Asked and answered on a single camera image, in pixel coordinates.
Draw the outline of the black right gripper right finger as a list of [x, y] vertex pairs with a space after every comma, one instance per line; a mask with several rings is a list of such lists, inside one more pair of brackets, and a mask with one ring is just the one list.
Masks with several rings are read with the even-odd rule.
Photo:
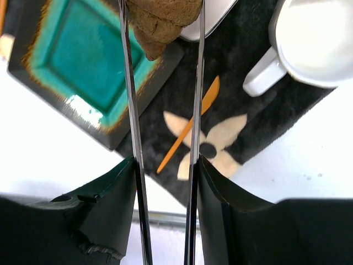
[[197, 207], [206, 264], [351, 264], [352, 200], [273, 204], [199, 163]]

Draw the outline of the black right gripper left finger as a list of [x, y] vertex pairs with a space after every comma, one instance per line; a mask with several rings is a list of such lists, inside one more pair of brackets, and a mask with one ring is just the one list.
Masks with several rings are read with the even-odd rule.
[[1, 198], [2, 264], [119, 264], [136, 195], [134, 160], [49, 202]]

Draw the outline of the metal tongs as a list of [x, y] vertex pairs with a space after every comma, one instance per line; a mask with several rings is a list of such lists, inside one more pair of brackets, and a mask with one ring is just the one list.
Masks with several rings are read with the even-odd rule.
[[[135, 176], [137, 185], [138, 211], [142, 241], [143, 263], [152, 264], [151, 234], [147, 207], [147, 193], [143, 154], [141, 144], [140, 125], [138, 120], [135, 80], [132, 69], [131, 46], [129, 39], [129, 25], [127, 22], [127, 8], [125, 1], [118, 1], [121, 25], [121, 39], [124, 51], [125, 83], [129, 104], [129, 119], [132, 136], [132, 149], [135, 159]], [[199, 53], [196, 70], [196, 85], [193, 110], [193, 125], [191, 134], [191, 155], [189, 168], [189, 195], [185, 228], [184, 264], [195, 263], [196, 244], [196, 213], [199, 179], [199, 145], [201, 132], [201, 105], [204, 87], [204, 47], [205, 47], [205, 1], [202, 2], [200, 13]]]

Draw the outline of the brown chocolate croissant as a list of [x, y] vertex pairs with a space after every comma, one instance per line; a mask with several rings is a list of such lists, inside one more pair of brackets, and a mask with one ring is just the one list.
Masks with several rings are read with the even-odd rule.
[[148, 60], [158, 59], [166, 46], [199, 16], [203, 1], [126, 1], [137, 42]]

